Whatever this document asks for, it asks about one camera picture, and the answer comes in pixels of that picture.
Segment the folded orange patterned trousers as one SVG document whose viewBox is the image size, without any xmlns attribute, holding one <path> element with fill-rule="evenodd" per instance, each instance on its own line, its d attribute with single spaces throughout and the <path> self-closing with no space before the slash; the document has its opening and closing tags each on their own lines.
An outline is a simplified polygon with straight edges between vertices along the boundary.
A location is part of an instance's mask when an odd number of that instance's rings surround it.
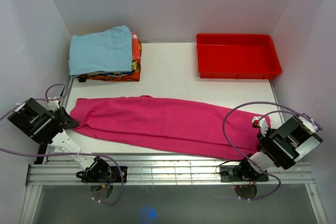
<svg viewBox="0 0 336 224">
<path fill-rule="evenodd" d="M 82 74 L 78 76 L 79 82 L 97 80 L 106 82 L 138 82 L 141 74 L 142 44 L 135 33 L 132 34 L 132 70 L 125 73 L 98 73 Z"/>
</svg>

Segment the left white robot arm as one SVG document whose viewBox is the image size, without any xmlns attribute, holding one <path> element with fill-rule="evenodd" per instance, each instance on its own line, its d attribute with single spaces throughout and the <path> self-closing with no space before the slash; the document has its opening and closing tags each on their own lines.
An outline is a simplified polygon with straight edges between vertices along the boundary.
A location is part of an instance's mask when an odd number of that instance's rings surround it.
<svg viewBox="0 0 336 224">
<path fill-rule="evenodd" d="M 46 144 L 70 156 L 81 168 L 76 177 L 82 182 L 104 183 L 111 178 L 111 168 L 105 160 L 85 152 L 71 140 L 66 129 L 77 128 L 79 123 L 57 101 L 52 101 L 47 110 L 30 98 L 7 119 L 37 144 Z"/>
</svg>

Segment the red plastic tray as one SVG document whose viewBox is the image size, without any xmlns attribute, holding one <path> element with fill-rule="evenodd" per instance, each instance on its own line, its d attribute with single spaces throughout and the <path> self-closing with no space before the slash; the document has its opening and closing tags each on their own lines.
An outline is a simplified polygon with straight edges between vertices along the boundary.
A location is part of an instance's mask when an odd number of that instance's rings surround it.
<svg viewBox="0 0 336 224">
<path fill-rule="evenodd" d="M 282 68 L 266 34 L 197 34 L 200 78 L 272 80 Z"/>
</svg>

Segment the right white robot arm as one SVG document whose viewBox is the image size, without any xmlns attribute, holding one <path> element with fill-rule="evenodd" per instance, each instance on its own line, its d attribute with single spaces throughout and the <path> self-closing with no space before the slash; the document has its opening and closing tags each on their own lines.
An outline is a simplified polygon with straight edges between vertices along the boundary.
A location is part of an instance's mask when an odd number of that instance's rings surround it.
<svg viewBox="0 0 336 224">
<path fill-rule="evenodd" d="M 242 180 L 266 182 L 269 167 L 287 170 L 323 142 L 317 134 L 319 128 L 302 116 L 292 116 L 277 129 L 270 128 L 266 119 L 259 116 L 253 118 L 252 125 L 259 129 L 259 145 L 257 152 L 249 154 L 236 168 Z"/>
</svg>

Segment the aluminium rail frame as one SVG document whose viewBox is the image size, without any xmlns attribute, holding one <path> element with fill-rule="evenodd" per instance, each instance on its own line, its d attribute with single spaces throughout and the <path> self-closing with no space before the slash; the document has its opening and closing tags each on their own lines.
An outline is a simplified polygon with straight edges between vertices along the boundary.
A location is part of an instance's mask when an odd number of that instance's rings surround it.
<svg viewBox="0 0 336 224">
<path fill-rule="evenodd" d="M 79 98 L 175 98 L 269 113 L 280 126 L 277 97 L 269 80 L 176 80 L 142 77 L 140 82 L 71 81 L 64 102 L 72 110 Z M 29 167 L 21 223 L 327 223 L 311 166 L 301 162 L 288 170 L 271 167 L 259 182 L 257 200 L 245 201 L 234 183 L 221 182 L 221 158 L 157 151 L 90 138 L 68 130 L 84 151 L 109 156 L 109 163 L 128 168 L 125 185 L 115 184 L 109 198 L 93 200 L 93 184 L 75 177 L 77 163 L 49 148 L 51 157 Z"/>
</svg>

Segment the pink trousers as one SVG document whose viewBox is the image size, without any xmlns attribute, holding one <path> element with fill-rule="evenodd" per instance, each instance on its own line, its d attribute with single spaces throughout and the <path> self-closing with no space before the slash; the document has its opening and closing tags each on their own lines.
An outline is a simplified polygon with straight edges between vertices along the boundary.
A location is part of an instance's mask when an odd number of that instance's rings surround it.
<svg viewBox="0 0 336 224">
<path fill-rule="evenodd" d="M 147 95 L 79 98 L 70 116 L 79 134 L 166 152 L 240 159 L 259 144 L 252 113 L 202 102 Z"/>
</svg>

